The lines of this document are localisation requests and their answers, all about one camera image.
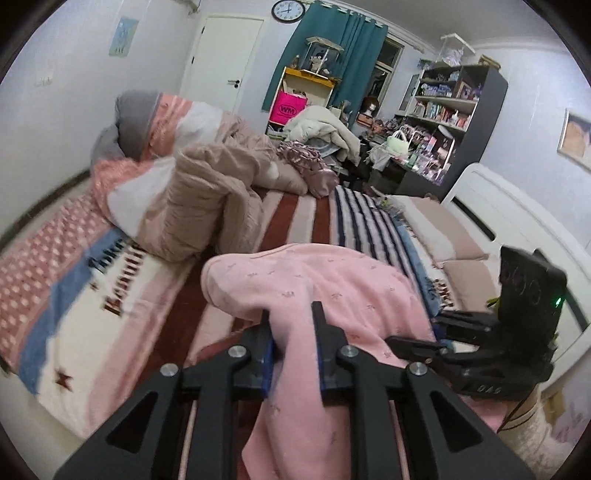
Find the white door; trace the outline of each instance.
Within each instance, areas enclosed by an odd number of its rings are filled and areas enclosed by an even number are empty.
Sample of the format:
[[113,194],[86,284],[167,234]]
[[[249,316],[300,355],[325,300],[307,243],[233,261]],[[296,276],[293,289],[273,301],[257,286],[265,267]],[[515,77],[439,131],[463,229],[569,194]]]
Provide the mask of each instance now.
[[208,17],[189,60],[183,96],[232,112],[262,23],[255,18]]

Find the black cable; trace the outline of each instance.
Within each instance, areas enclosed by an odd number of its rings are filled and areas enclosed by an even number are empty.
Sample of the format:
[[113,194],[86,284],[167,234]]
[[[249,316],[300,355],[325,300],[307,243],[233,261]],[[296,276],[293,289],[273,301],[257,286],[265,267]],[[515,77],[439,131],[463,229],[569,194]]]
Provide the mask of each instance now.
[[526,395],[526,396],[523,398],[523,400],[521,400],[521,401],[520,401],[520,402],[517,404],[517,406],[516,406],[516,407],[515,407],[513,410],[511,410],[511,413],[509,413],[509,414],[507,415],[507,417],[505,418],[505,420],[503,421],[503,423],[501,423],[501,426],[499,427],[499,430],[498,430],[498,432],[500,432],[500,431],[503,429],[503,427],[505,427],[505,425],[507,425],[507,424],[508,424],[508,423],[511,421],[511,419],[512,419],[513,415],[515,414],[515,412],[516,412],[517,410],[519,410],[519,409],[520,409],[520,408],[523,406],[523,404],[525,403],[525,401],[526,401],[526,400],[527,400],[527,399],[530,397],[530,395],[531,395],[531,394],[534,392],[534,390],[535,390],[535,388],[536,388],[536,387],[537,387],[537,385],[535,385],[535,386],[534,386],[534,388],[532,388],[532,389],[530,390],[530,392],[529,392],[529,393],[528,393],[528,394],[527,394],[527,395]]

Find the white wall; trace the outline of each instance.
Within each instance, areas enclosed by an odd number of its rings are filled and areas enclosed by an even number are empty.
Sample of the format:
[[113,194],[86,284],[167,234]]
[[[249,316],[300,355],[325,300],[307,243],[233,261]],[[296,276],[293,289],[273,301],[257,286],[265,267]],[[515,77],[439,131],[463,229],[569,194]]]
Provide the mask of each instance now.
[[591,253],[591,172],[556,151],[565,109],[591,119],[591,87],[564,45],[505,39],[477,45],[509,88],[481,163],[541,203]]
[[[285,49],[285,46],[289,42],[291,35],[297,28],[297,23],[293,24],[282,24],[275,21],[271,16],[271,7],[275,4],[276,0],[203,0],[201,10],[198,14],[200,25],[204,22],[207,15],[212,13],[234,13],[234,14],[246,14],[246,15],[257,15],[264,17],[267,21],[265,22],[262,32],[261,46],[255,52],[255,58],[252,65],[252,69],[246,73],[243,79],[241,88],[241,98],[238,101],[238,107],[236,114],[241,116],[244,120],[249,122],[250,126],[259,133],[265,131],[267,125],[267,119],[269,117],[268,112],[261,111],[261,106],[267,93],[267,88],[277,62],[281,58],[281,54]],[[343,2],[332,2],[343,5],[347,8],[357,9],[359,12],[370,15],[376,18],[378,21],[386,23],[389,26],[390,32],[400,33],[400,36],[396,35],[396,40],[405,46],[402,57],[398,63],[398,68],[392,78],[388,93],[384,99],[384,106],[380,110],[380,116],[382,112],[393,112],[398,109],[404,92],[408,87],[412,75],[418,70],[416,68],[419,58],[428,57],[433,55],[431,46],[425,45],[420,39],[417,39],[409,32],[404,31],[402,28],[392,25],[385,21],[383,18],[372,15],[370,12],[366,12],[359,8],[355,8],[351,5]],[[428,49],[426,54],[421,54],[419,50],[416,50],[409,43],[402,40],[402,38],[409,38],[415,44],[421,44],[421,46]]]
[[[31,37],[0,85],[0,232],[88,168],[128,89],[178,93],[196,33],[173,0],[69,0]],[[109,57],[120,17],[139,20],[129,56]],[[53,70],[53,83],[36,87]]]

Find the wall clock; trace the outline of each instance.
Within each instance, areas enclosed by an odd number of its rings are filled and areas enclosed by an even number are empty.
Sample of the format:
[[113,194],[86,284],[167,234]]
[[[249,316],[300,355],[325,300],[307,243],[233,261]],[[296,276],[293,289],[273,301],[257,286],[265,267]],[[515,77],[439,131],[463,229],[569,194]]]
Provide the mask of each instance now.
[[281,23],[297,22],[306,13],[304,4],[298,0],[280,0],[271,9],[273,18]]

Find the brown star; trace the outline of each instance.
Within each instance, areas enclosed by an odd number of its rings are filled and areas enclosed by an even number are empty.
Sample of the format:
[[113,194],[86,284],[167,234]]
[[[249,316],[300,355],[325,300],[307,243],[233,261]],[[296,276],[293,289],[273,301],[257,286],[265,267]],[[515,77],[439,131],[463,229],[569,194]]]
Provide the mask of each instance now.
[[72,379],[69,375],[66,375],[63,368],[60,367],[59,370],[56,370],[56,384],[58,384],[61,388],[65,388],[66,390],[72,391],[72,388],[69,384],[69,381]]

